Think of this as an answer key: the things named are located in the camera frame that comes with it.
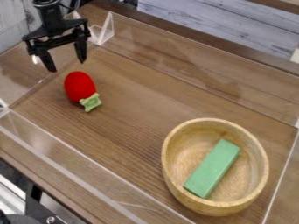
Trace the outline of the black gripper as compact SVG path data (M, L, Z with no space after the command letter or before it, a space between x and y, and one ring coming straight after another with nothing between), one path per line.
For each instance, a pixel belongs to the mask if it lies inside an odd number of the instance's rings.
M61 0L31 0L38 11L41 26L22 36L26 51L37 55L47 71L54 73L55 66L47 50L74 43L74 50L79 62L86 59L86 40L89 38L88 20L82 18L65 19L61 13Z

